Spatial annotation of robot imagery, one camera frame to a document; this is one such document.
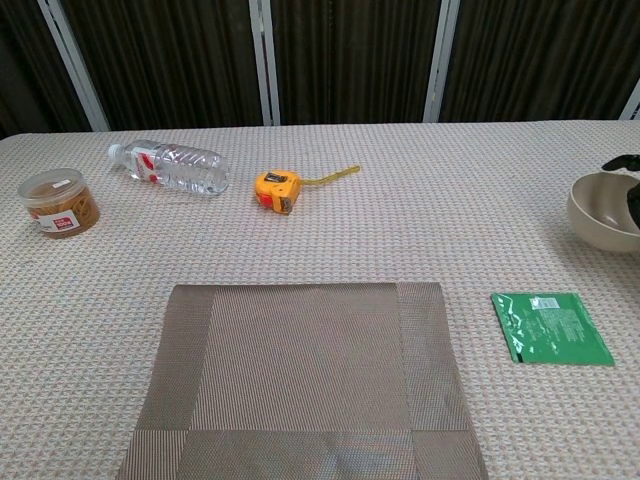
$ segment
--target bowl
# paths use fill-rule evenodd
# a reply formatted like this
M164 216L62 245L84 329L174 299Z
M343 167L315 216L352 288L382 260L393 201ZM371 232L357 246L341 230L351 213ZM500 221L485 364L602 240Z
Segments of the bowl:
M567 210L574 232L588 244L609 252L640 251L627 192L640 180L630 175L599 172L580 177L571 187Z

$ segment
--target bottle label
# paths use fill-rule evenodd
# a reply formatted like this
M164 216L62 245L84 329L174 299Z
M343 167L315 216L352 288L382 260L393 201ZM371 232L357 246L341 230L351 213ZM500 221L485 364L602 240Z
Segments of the bottle label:
M151 183L157 183L158 177L155 173L156 166L154 164L155 151L147 148L134 148L131 155L136 159L136 170L138 178L148 180Z

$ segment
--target bottle cap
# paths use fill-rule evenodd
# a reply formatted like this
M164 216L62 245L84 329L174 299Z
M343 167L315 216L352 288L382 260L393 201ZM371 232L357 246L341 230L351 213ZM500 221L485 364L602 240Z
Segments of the bottle cap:
M120 145L119 143L115 143L113 145L111 145L109 147L109 158L114 161L114 162L118 162L118 152L120 151L120 149L122 148L122 145Z

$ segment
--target plastic jar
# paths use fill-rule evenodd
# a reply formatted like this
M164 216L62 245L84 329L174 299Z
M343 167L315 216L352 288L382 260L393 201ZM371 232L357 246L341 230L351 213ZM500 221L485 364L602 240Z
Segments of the plastic jar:
M18 187L18 195L42 233L52 238L77 235L100 218L84 177L72 168L34 175Z

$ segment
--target jar lid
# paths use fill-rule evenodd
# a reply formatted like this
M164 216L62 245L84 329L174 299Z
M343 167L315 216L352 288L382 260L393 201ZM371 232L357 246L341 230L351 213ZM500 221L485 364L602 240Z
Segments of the jar lid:
M18 187L25 207L43 207L62 203L78 195L86 183L82 174L72 168L57 168L39 173Z

